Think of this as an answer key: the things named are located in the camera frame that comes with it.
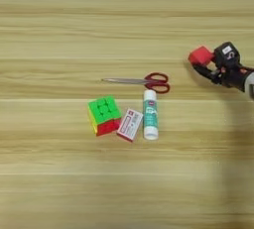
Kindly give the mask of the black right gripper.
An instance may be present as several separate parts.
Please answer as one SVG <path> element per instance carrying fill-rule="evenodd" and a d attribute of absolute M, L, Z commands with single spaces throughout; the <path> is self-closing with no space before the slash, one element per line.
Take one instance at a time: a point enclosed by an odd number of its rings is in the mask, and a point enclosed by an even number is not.
<path fill-rule="evenodd" d="M 245 80 L 249 75 L 249 71 L 244 67 L 218 67 L 217 70 L 211 70 L 205 65 L 196 63 L 193 69 L 201 76 L 209 79 L 214 84 L 220 84 L 227 88 L 236 88 L 242 92 L 245 91 Z"/>

